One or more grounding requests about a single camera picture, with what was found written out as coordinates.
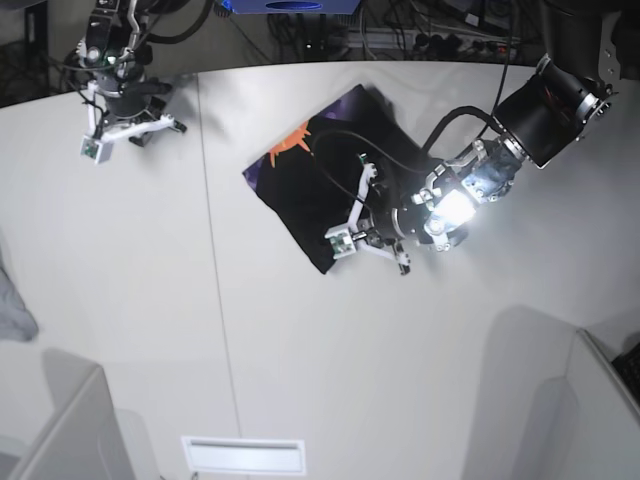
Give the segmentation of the black robot arm two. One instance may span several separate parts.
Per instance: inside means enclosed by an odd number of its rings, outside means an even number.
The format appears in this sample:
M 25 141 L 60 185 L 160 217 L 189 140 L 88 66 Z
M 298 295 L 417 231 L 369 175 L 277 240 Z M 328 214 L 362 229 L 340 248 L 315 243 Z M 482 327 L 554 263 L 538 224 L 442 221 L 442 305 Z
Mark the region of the black robot arm two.
M 545 167 L 611 106 L 614 83 L 603 79 L 604 54 L 630 45 L 625 28 L 639 25 L 636 1 L 543 1 L 545 55 L 527 82 L 490 113 L 457 107 L 414 155 L 396 158 L 364 136 L 331 129 L 312 141 L 341 136 L 364 146 L 361 174 L 345 223 L 324 237 L 334 259 L 360 251 L 406 267 L 403 241 L 446 252 L 467 236 L 480 206 L 504 198 L 524 163 Z

